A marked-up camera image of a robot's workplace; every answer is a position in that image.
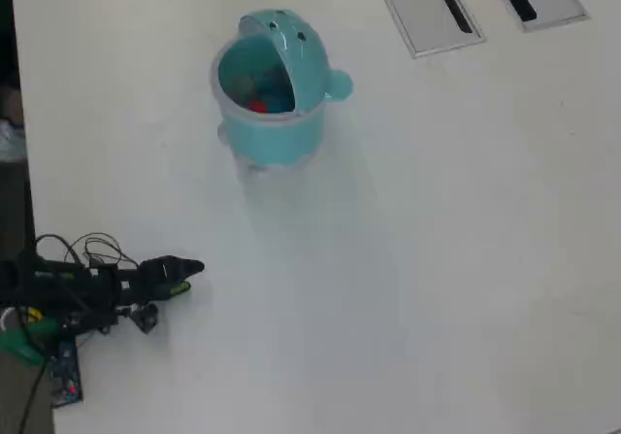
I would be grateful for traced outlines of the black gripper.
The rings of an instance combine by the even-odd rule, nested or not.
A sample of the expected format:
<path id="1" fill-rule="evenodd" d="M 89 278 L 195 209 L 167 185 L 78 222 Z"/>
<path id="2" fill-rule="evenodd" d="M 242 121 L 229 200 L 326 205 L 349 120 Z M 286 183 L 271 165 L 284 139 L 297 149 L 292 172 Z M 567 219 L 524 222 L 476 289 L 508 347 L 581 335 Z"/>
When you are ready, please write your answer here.
<path id="1" fill-rule="evenodd" d="M 191 284 L 186 279 L 204 270 L 205 264 L 200 260 L 173 255 L 143 261 L 135 269 L 105 264 L 106 302 L 144 304 L 172 299 L 189 291 Z"/>

